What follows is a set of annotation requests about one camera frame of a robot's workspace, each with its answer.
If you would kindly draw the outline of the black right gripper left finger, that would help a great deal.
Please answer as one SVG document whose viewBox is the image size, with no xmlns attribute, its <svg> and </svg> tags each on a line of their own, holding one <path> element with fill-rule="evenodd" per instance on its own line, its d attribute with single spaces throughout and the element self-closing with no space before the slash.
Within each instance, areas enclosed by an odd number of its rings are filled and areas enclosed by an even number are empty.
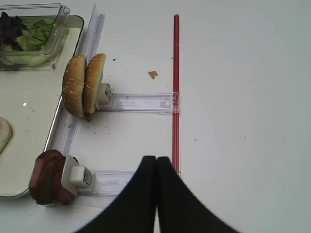
<svg viewBox="0 0 311 233">
<path fill-rule="evenodd" d="M 152 233 L 156 214 L 156 158 L 144 156 L 120 194 L 79 233 Z"/>
</svg>

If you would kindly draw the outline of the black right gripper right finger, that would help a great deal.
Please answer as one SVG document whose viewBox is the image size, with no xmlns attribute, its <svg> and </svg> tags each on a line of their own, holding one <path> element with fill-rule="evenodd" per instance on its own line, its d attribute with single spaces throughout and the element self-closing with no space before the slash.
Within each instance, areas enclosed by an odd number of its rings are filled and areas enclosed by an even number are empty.
<svg viewBox="0 0 311 233">
<path fill-rule="evenodd" d="M 158 218 L 162 233 L 236 233 L 188 189 L 168 157 L 157 159 Z"/>
</svg>

